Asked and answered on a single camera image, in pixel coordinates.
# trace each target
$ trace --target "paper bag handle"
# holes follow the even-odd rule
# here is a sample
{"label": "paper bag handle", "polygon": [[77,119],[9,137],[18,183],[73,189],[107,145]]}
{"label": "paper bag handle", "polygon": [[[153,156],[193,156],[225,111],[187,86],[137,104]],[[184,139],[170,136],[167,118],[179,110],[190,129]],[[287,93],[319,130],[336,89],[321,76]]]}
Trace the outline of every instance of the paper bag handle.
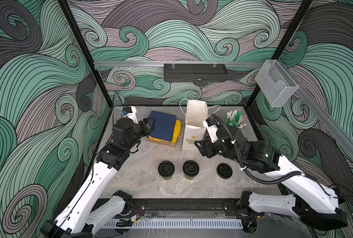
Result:
{"label": "paper bag handle", "polygon": [[183,114],[186,116],[186,114],[185,114],[184,111],[182,110],[182,106],[180,106],[180,104],[182,103],[183,100],[187,100],[187,101],[188,101],[187,98],[183,98],[183,99],[179,102],[179,108],[180,108],[180,110],[183,112]]}
{"label": "paper bag handle", "polygon": [[220,109],[220,105],[215,105],[215,106],[212,106],[212,107],[219,107],[215,112],[219,111],[219,109]]}

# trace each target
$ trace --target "folded blue cloth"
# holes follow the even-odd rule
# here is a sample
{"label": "folded blue cloth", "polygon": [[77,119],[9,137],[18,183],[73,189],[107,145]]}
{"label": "folded blue cloth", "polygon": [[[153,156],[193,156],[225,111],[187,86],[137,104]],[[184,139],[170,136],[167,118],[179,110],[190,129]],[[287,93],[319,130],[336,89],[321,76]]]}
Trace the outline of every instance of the folded blue cloth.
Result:
{"label": "folded blue cloth", "polygon": [[151,111],[149,118],[155,118],[155,128],[150,136],[171,142],[173,140],[177,117],[175,115],[167,114],[164,112]]}

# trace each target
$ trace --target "wave pattern wallpaper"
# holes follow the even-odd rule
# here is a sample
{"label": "wave pattern wallpaper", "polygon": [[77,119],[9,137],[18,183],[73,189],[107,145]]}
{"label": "wave pattern wallpaper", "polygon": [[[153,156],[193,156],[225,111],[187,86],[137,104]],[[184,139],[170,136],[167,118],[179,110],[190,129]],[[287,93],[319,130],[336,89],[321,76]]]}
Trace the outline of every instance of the wave pattern wallpaper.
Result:
{"label": "wave pattern wallpaper", "polygon": [[0,0],[0,238],[41,236],[108,113],[57,0]]}
{"label": "wave pattern wallpaper", "polygon": [[[309,9],[280,60],[353,140],[353,1]],[[339,184],[346,194],[341,208],[348,227],[317,231],[319,237],[353,238],[353,158],[299,96],[271,108],[260,93],[256,104],[252,115],[264,139],[321,183]]]}
{"label": "wave pattern wallpaper", "polygon": [[[94,60],[264,61],[301,1],[68,0]],[[100,67],[113,99],[126,104],[245,104],[258,69],[229,68],[223,83],[166,83],[163,68]],[[120,100],[116,94],[114,103]]]}

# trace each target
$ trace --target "enclosure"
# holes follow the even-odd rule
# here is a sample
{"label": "enclosure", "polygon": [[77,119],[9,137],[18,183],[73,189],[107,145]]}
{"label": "enclosure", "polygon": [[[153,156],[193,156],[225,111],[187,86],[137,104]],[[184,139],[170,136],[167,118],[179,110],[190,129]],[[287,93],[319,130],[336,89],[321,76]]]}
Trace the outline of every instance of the enclosure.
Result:
{"label": "enclosure", "polygon": [[[266,60],[298,84],[282,107],[255,81]],[[227,80],[165,82],[178,61],[224,63]],[[0,0],[0,237],[41,236],[118,104],[184,98],[242,107],[257,140],[347,195],[348,226],[317,235],[353,237],[353,0]]]}

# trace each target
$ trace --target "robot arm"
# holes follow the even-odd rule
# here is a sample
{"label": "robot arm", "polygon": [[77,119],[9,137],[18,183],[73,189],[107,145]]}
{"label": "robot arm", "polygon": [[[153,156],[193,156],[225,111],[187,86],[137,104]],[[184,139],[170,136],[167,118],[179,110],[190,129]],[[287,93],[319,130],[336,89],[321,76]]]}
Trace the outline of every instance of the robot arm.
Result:
{"label": "robot arm", "polygon": [[55,218],[45,221],[41,232],[47,238],[92,237],[108,220],[131,209],[131,195],[118,191],[104,205],[91,212],[107,183],[117,174],[141,138],[154,131],[149,118],[137,121],[134,107],[126,107],[125,117],[113,126],[110,141],[102,148],[92,172],[67,207]]}
{"label": "robot arm", "polygon": [[[234,151],[234,143],[240,148],[243,169],[251,169],[268,175],[272,179],[289,177],[281,183],[295,194],[287,196],[261,195],[244,191],[240,207],[246,213],[272,212],[299,218],[303,223],[318,230],[332,230],[347,226],[347,216],[339,207],[343,199],[338,198],[337,191],[317,182],[312,176],[305,174],[291,163],[279,150],[263,142],[249,142],[238,128],[224,128],[222,121],[213,121],[211,117],[205,125],[211,137],[195,141],[195,145],[203,156],[211,158],[221,155],[238,161]],[[231,141],[227,129],[235,141]]]}

